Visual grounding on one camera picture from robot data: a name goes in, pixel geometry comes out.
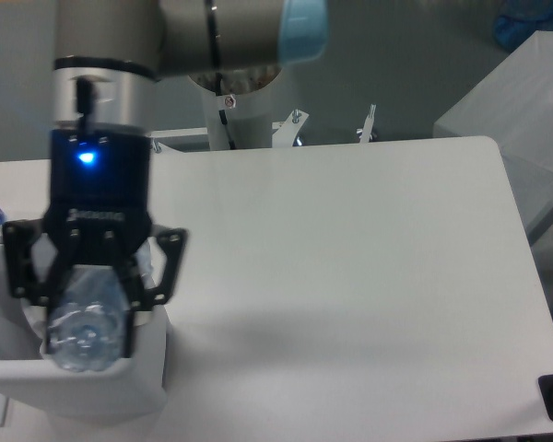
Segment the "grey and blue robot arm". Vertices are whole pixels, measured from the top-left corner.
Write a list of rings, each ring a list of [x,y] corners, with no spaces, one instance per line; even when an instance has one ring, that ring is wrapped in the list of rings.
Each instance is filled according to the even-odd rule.
[[[3,225],[13,297],[45,311],[75,371],[133,352],[135,316],[172,296],[188,233],[147,211],[149,112],[167,76],[319,57],[324,1],[60,1],[49,205]]]

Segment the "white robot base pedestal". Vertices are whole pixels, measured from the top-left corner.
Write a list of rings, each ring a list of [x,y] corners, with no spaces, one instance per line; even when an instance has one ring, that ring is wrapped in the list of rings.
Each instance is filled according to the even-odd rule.
[[[272,90],[281,77],[278,65],[265,65],[188,76],[199,91],[206,125],[154,131],[150,146],[159,154],[171,142],[207,142],[211,151],[301,147],[300,135],[310,114],[295,108],[286,120],[272,120]]]

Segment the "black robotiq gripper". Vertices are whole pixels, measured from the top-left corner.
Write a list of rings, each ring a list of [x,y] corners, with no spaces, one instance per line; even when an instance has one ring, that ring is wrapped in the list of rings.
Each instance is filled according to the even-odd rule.
[[[188,231],[155,225],[149,236],[149,139],[97,121],[94,81],[77,79],[74,92],[77,118],[70,127],[51,134],[50,203],[43,230],[57,253],[41,281],[32,249],[43,235],[42,221],[5,222],[8,285],[13,298],[53,311],[62,302],[73,265],[112,265],[126,302],[122,358],[131,358],[136,317],[167,304],[173,296]],[[153,271],[144,271],[137,258],[139,247],[150,239],[163,255],[157,284]]]

